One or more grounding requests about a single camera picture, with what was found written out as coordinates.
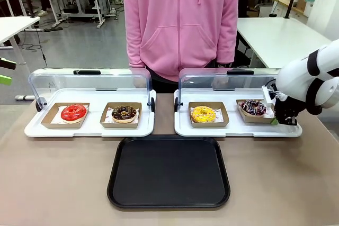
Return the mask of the person's right hand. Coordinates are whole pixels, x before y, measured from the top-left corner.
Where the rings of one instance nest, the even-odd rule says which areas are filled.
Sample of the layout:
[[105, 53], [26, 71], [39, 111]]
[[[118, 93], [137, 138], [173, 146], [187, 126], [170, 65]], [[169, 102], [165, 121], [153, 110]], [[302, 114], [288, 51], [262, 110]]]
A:
[[133, 79], [135, 88], [146, 89], [148, 88], [148, 80], [145, 77], [136, 77]]

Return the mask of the person's left hand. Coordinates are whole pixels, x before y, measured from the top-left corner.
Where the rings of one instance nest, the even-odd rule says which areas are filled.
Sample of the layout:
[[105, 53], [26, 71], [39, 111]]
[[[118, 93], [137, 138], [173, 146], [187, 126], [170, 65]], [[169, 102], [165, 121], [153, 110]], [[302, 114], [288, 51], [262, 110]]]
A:
[[211, 83], [213, 89], [226, 89], [228, 77], [215, 77]]

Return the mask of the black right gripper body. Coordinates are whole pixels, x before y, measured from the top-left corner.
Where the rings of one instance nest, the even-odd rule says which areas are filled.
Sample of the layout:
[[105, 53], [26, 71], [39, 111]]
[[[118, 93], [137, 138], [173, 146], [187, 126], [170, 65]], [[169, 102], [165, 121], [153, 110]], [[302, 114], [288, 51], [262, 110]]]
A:
[[275, 118], [279, 124], [296, 126], [299, 114], [299, 101], [289, 96], [275, 97]]

